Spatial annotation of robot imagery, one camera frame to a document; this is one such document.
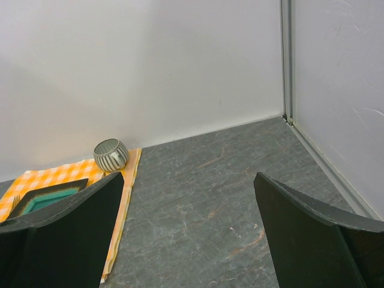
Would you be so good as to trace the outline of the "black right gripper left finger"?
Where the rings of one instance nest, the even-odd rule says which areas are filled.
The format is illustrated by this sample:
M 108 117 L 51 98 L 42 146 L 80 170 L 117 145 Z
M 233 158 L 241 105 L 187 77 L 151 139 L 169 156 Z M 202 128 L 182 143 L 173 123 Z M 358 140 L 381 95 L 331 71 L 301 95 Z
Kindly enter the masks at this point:
M 1 223 L 1 287 L 98 287 L 124 187 L 113 172 Z

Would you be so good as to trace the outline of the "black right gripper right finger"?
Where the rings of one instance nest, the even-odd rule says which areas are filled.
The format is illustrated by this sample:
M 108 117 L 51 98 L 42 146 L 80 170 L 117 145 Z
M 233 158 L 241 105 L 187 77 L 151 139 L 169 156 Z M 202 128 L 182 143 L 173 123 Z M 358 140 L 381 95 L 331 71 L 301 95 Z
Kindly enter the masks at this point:
M 383 222 L 257 173 L 257 205 L 280 287 L 383 287 Z

